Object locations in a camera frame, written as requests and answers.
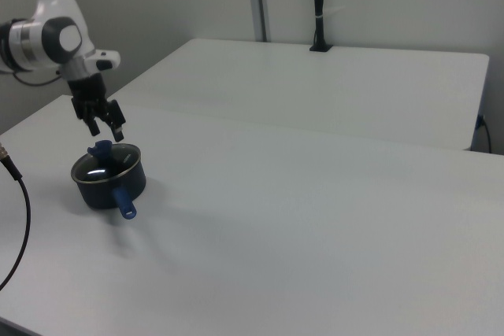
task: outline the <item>white robot link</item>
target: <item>white robot link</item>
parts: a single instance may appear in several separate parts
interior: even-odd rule
[[[95,117],[109,125],[116,142],[126,122],[115,100],[106,100],[101,71],[116,68],[116,51],[97,50],[75,0],[38,0],[29,20],[0,25],[0,73],[57,68],[72,91],[76,115],[99,134]]]

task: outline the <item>blue object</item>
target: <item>blue object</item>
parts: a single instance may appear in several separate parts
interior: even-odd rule
[[[109,157],[112,152],[112,142],[107,140],[97,141],[94,147],[89,147],[87,149],[87,152],[93,157],[96,157],[99,161],[103,161]]]
[[[129,197],[128,191],[122,186],[119,186],[118,188],[112,189],[112,195],[123,217],[127,220],[135,218],[136,209],[132,199]]]

